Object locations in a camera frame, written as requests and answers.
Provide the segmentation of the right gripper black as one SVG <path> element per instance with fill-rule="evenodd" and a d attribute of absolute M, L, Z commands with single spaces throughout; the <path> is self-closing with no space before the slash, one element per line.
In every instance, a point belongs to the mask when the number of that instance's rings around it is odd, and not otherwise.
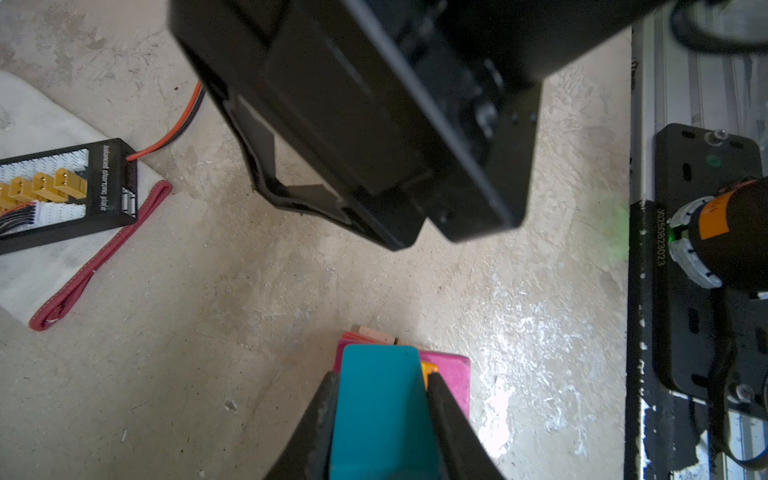
<path fill-rule="evenodd" d="M 253 188 L 392 251 L 524 221 L 544 79 L 653 1 L 172 1 Z"/>

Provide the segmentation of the pink block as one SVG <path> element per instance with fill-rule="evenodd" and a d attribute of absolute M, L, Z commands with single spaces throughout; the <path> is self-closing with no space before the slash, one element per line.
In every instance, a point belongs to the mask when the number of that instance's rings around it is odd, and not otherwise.
<path fill-rule="evenodd" d="M 397 343 L 397 338 L 392 334 L 384 333 L 370 327 L 355 326 L 342 334 L 340 343 L 395 345 Z"/>

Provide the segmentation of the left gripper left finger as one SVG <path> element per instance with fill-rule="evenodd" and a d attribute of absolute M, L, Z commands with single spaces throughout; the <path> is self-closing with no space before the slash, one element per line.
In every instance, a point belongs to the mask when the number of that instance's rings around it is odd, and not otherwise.
<path fill-rule="evenodd" d="M 327 372 L 264 480 L 329 478 L 339 387 L 340 374 Z"/>

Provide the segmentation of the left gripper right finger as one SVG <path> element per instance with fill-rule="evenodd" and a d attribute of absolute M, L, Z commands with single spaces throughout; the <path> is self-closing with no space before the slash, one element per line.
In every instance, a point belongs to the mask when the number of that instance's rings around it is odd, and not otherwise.
<path fill-rule="evenodd" d="M 437 372 L 428 376 L 427 401 L 440 455 L 440 479 L 503 479 Z"/>

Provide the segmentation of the teal block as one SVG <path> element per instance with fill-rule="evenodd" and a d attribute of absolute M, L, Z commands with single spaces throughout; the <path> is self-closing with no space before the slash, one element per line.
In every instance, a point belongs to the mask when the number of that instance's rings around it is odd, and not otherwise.
<path fill-rule="evenodd" d="M 372 344 L 345 348 L 329 477 L 440 477 L 418 350 Z"/>

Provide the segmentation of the magenta block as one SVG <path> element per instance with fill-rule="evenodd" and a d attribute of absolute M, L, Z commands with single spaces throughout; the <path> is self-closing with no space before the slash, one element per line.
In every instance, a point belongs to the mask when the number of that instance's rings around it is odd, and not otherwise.
<path fill-rule="evenodd" d="M 342 369 L 343 353 L 347 346 L 356 344 L 343 344 L 340 340 L 337 343 L 336 356 L 333 365 L 333 371 L 340 373 Z M 395 345 L 388 346 L 408 346 L 397 339 Z M 471 400 L 471 361 L 468 357 L 438 352 L 418 347 L 422 361 L 434 363 L 439 366 L 439 374 L 446 382 L 450 392 L 459 405 L 466 418 L 470 417 Z"/>

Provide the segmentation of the orange cylinder block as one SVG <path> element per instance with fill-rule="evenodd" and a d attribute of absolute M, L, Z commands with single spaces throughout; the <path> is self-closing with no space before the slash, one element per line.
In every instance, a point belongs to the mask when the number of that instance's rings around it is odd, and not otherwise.
<path fill-rule="evenodd" d="M 422 377 L 423 377 L 425 389 L 428 389 L 429 388 L 429 376 L 431 374 L 433 374 L 433 373 L 438 373 L 439 372 L 439 366 L 434 364 L 434 363 L 431 363 L 431 362 L 422 361 L 421 362 L 421 370 L 422 370 Z"/>

